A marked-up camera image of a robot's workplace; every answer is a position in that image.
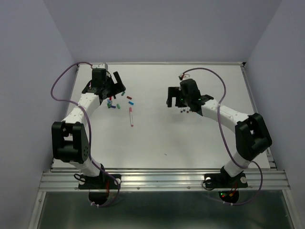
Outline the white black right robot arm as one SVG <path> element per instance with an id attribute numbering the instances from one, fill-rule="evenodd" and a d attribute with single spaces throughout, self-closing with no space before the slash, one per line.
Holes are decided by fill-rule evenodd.
<path id="1" fill-rule="evenodd" d="M 272 145 L 271 136 L 260 114 L 240 113 L 221 105 L 212 96 L 202 95 L 193 79 L 181 81 L 178 87 L 169 87 L 166 101 L 168 107 L 172 107 L 173 98 L 176 107 L 188 107 L 200 116 L 215 120 L 220 130 L 225 126 L 235 134 L 236 153 L 229 154 L 230 161 L 224 165 L 219 175 L 224 186 L 233 184 L 236 176 Z"/>

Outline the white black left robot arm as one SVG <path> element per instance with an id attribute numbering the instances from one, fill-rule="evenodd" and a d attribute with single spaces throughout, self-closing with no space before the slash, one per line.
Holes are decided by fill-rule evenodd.
<path id="1" fill-rule="evenodd" d="M 106 183 L 104 168 L 91 156 L 92 128 L 90 116 L 110 97 L 126 90 L 118 72 L 110 74 L 105 68 L 93 68 L 91 80 L 81 92 L 75 107 L 60 122 L 51 126 L 53 157 L 79 169 L 90 183 L 101 188 Z"/>

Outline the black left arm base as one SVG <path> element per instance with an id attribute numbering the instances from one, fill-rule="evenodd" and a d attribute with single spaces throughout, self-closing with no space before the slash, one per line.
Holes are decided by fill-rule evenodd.
<path id="1" fill-rule="evenodd" d="M 89 177 L 75 173 L 73 176 L 78 181 L 78 189 L 88 191 L 91 206 L 108 207 L 117 200 L 121 189 L 121 174 L 109 177 L 100 172 L 97 177 Z"/>

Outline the pink capped marker pen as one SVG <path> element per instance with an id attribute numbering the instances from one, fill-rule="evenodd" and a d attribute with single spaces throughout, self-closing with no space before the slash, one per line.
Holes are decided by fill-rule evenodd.
<path id="1" fill-rule="evenodd" d="M 130 125 L 131 125 L 131 127 L 134 127 L 133 116 L 132 116 L 132 108 L 131 107 L 129 107 L 129 118 L 130 118 Z"/>

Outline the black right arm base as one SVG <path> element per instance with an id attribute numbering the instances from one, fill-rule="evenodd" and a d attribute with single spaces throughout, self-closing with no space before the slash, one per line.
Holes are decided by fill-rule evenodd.
<path id="1" fill-rule="evenodd" d="M 205 174 L 202 181 L 202 187 L 208 191 L 218 189 L 220 200 L 236 204 L 239 200 L 239 188 L 247 188 L 247 178 L 245 173 L 240 173 L 236 177 L 230 177 L 223 173 Z"/>

